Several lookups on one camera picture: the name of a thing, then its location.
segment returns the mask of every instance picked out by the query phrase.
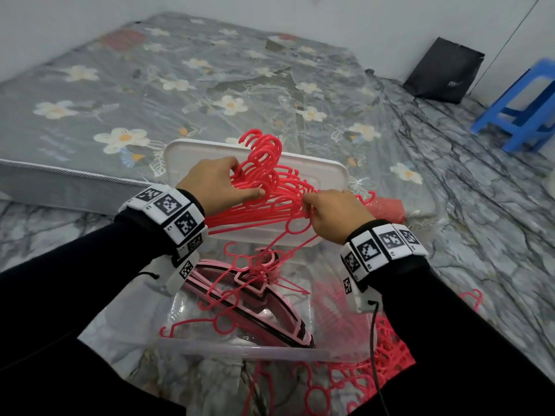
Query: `black paper bag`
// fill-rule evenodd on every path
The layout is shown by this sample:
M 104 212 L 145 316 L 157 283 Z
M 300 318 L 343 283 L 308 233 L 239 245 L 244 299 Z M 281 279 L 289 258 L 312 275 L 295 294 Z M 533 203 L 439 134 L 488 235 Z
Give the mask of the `black paper bag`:
M 483 60 L 474 49 L 437 38 L 403 87 L 413 96 L 458 104 Z

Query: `person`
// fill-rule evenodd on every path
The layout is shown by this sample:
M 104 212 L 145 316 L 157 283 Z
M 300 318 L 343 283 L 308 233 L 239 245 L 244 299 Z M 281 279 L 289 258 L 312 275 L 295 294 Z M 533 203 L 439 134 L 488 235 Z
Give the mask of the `person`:
M 237 159 L 204 160 L 177 185 L 204 216 L 260 198 L 231 186 Z M 304 196 L 318 235 L 344 244 L 377 220 L 348 191 Z M 121 379 L 77 337 L 164 243 L 132 220 L 102 229 L 0 274 L 0 376 L 5 412 L 76 408 L 185 409 Z M 370 274 L 385 312 L 416 361 L 382 388 L 389 414 L 552 412 L 555 385 L 434 274 L 423 257 Z M 378 395 L 352 414 L 385 414 Z

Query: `mattress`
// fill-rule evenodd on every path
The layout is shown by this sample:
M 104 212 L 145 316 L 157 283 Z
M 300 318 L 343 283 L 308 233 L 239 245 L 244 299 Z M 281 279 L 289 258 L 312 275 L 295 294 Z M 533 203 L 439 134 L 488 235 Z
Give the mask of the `mattress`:
M 433 217 L 426 182 L 379 93 L 344 48 L 186 14 L 128 24 L 0 85 L 0 191 L 115 214 L 166 182 L 177 138 L 237 144 L 252 128 L 291 153 L 336 160 L 357 194 Z

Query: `black and white square code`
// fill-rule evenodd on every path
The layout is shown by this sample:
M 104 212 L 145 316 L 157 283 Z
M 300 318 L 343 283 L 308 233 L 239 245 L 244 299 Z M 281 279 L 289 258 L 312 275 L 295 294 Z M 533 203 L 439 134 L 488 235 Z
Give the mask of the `black and white square code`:
M 343 280 L 343 287 L 345 288 L 345 294 L 350 294 L 352 292 L 351 281 L 349 278 Z
M 166 194 L 159 200 L 156 200 L 154 205 L 166 216 L 171 216 L 177 209 L 181 209 L 182 207 L 181 203 L 170 196 L 170 194 Z
M 153 198 L 159 196 L 160 194 L 162 194 L 162 191 L 155 190 L 154 188 L 149 188 L 148 190 L 145 190 L 139 195 L 135 196 L 135 198 L 138 198 L 139 200 L 143 200 L 143 201 L 150 201 Z
M 203 243 L 203 234 L 199 233 L 196 237 L 194 237 L 189 242 L 187 242 L 187 248 L 189 248 L 189 251 L 196 250 L 198 246 L 202 243 Z
M 355 271 L 357 271 L 360 268 L 360 263 L 358 262 L 357 258 L 355 257 L 355 255 L 350 252 L 348 253 L 345 258 L 345 264 L 347 265 L 348 270 L 351 273 L 354 273 Z
M 412 234 L 411 231 L 406 231 L 406 230 L 403 230 L 403 229 L 399 229 L 399 232 L 401 233 L 402 236 L 405 237 L 406 241 L 409 244 L 415 244 L 415 245 L 420 244 L 419 240 L 416 239 L 416 237 Z
M 401 247 L 405 244 L 401 240 L 401 237 L 399 237 L 399 234 L 395 231 L 380 233 L 378 236 L 380 237 L 382 243 L 385 245 L 385 248 L 387 248 L 388 250 Z
M 197 227 L 197 222 L 188 211 L 182 214 L 174 223 L 185 238 Z
M 193 269 L 193 265 L 191 264 L 190 261 L 188 261 L 183 268 L 179 271 L 179 275 L 182 278 L 186 278 L 187 275 L 191 272 L 191 270 Z
M 368 239 L 362 244 L 357 245 L 356 249 L 358 250 L 358 252 L 360 252 L 360 256 L 364 261 L 369 261 L 381 254 L 380 250 L 378 249 L 378 245 L 376 245 L 373 239 Z

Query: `person's right hand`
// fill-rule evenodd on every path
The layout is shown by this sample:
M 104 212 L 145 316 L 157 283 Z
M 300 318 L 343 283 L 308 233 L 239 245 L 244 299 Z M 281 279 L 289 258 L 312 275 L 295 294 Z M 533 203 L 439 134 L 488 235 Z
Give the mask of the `person's right hand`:
M 312 207 L 310 221 L 314 231 L 340 245 L 354 230 L 375 219 L 349 190 L 309 192 L 302 202 L 306 210 Z

